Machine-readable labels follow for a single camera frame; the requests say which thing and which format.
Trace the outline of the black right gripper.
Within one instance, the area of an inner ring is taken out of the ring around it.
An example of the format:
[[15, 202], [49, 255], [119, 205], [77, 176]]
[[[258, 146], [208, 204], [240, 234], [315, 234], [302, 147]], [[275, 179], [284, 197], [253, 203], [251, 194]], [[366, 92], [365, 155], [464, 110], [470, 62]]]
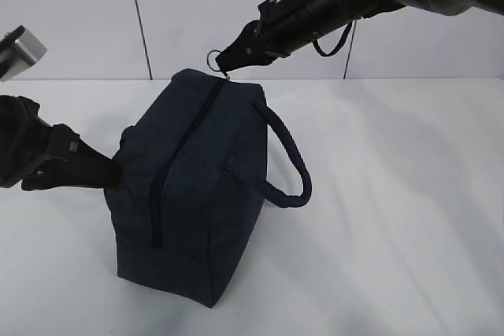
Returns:
[[284, 8], [277, 0], [266, 0], [258, 10], [259, 21], [248, 23], [237, 39], [217, 55], [221, 71], [268, 66], [315, 40], [305, 7]]

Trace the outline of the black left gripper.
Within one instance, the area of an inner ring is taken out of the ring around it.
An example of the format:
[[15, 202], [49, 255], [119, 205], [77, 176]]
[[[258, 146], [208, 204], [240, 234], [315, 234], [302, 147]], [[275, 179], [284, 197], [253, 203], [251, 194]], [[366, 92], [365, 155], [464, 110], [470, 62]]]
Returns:
[[106, 189], [120, 182], [123, 170], [117, 162], [91, 148], [69, 126], [51, 127], [39, 117], [39, 109], [29, 98], [1, 96], [2, 188], [20, 183], [23, 191]]

